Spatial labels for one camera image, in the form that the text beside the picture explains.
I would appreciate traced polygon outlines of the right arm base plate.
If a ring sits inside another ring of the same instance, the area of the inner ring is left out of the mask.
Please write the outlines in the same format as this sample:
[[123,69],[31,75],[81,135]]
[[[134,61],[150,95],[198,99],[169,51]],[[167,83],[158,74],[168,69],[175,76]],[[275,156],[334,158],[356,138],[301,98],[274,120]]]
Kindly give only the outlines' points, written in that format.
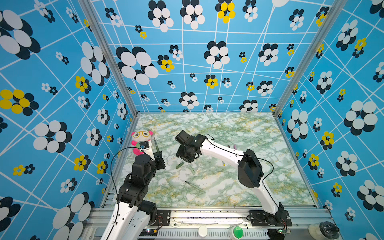
[[246,219],[253,227],[292,227],[292,219],[288,211],[278,212],[278,216],[266,213],[263,210],[249,211]]

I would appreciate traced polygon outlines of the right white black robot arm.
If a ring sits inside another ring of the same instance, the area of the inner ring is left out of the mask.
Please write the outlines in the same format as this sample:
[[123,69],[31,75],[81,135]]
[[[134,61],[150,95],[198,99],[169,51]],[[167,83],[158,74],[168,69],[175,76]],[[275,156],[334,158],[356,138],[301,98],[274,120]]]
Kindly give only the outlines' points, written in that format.
[[240,151],[216,143],[203,135],[192,136],[181,131],[175,140],[180,144],[176,157],[192,163],[200,156],[210,156],[219,159],[238,171],[239,182],[252,189],[262,204],[265,222],[276,226],[283,222],[284,206],[271,193],[265,182],[263,167],[254,151]]

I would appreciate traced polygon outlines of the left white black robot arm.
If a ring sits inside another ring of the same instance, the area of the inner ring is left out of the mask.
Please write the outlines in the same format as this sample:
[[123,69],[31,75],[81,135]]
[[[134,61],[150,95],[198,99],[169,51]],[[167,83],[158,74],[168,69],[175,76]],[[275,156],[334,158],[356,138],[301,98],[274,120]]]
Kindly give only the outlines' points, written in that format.
[[147,225],[156,221],[156,203],[145,201],[157,170],[166,167],[163,152],[135,157],[132,172],[119,189],[117,204],[102,235],[103,240],[136,240]]

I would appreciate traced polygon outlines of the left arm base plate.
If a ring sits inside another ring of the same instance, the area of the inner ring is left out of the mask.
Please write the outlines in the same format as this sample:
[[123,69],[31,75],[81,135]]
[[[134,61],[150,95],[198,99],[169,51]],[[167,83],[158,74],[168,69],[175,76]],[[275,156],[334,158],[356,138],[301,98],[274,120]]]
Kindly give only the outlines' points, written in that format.
[[171,220],[170,210],[157,210],[156,216],[150,218],[149,226],[169,226]]

